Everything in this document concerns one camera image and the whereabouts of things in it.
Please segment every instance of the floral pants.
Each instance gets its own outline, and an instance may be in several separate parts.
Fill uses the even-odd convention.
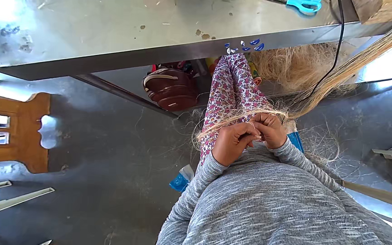
[[[213,74],[211,92],[206,107],[205,121],[202,132],[218,123],[233,109],[252,110],[262,105],[267,105],[265,95],[253,82],[250,68],[243,54],[226,55],[220,58]],[[248,115],[237,121],[247,122],[253,115]],[[214,147],[218,132],[213,132],[201,140],[200,162],[202,165],[205,157]]]

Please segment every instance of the wooden stick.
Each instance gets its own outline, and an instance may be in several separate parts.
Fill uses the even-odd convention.
[[[392,204],[392,192],[371,188],[368,186],[343,181],[343,186],[372,198],[379,199],[386,203]]]

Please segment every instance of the concrete floor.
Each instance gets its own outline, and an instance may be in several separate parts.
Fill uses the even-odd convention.
[[[148,70],[97,75],[146,97],[141,78]],[[6,78],[0,83],[0,94],[11,98],[26,100],[34,92],[53,94],[51,117],[43,119],[41,129],[43,145],[53,147],[53,172],[30,174],[22,164],[1,162],[0,181],[10,180],[13,186],[0,189],[0,200],[46,187],[56,192],[1,211],[0,245],[49,239],[59,245],[155,243],[179,197],[169,182],[184,165],[196,167],[199,161],[188,135],[193,125],[72,78]],[[392,90],[374,84],[362,86],[353,97],[326,99],[297,125],[325,126],[325,120],[329,130],[338,131],[341,158],[348,160],[342,177],[392,191],[392,162],[370,152],[392,147]],[[353,194],[368,208],[391,208]]]

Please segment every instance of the metal frame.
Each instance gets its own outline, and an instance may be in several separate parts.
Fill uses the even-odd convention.
[[[134,102],[138,105],[144,106],[146,108],[149,108],[151,110],[154,110],[156,112],[159,112],[163,115],[166,115],[171,118],[177,118],[178,116],[176,114],[173,114],[172,112],[166,111],[165,109],[159,107],[158,105],[142,98],[139,97],[136,94],[133,94],[132,92],[129,92],[128,90],[121,88],[117,85],[112,84],[109,81],[106,81],[100,77],[97,77],[93,74],[84,74],[84,75],[75,75],[72,76],[74,79],[85,82],[87,84],[90,84],[94,87],[100,88],[106,92],[112,93],[113,95],[119,96],[121,98],[127,99],[131,102]]]
[[[387,33],[391,29],[392,21],[370,25],[362,25],[359,21],[347,22],[345,25],[344,39],[381,35]],[[204,59],[207,57],[226,55],[225,43],[231,43],[233,47],[241,47],[240,41],[250,42],[257,38],[259,38],[262,43],[265,43],[266,47],[264,50],[321,42],[333,42],[340,38],[340,24],[81,56],[71,59],[1,66],[0,72],[24,80],[34,81],[150,64]],[[250,51],[239,50],[237,53],[247,52]]]

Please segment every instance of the table leg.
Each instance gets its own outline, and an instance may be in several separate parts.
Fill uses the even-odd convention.
[[[169,116],[171,118],[178,117],[176,114],[173,114],[172,112],[166,111],[165,109],[159,107],[158,105],[156,105],[156,104],[154,104],[154,103],[152,103],[142,97],[139,97],[138,95],[135,95],[124,88],[121,88],[117,85],[114,85],[109,81],[105,81],[102,78],[97,77],[91,73],[84,74],[84,75],[75,75],[72,77],[76,80],[83,81],[87,84],[90,84],[92,86],[100,88],[104,91],[107,91],[109,93],[117,95],[121,98],[128,99],[131,102],[134,102],[138,105],[141,105],[141,106],[144,106],[144,107],[149,108],[151,110],[154,110],[156,112],[159,112],[163,115]]]

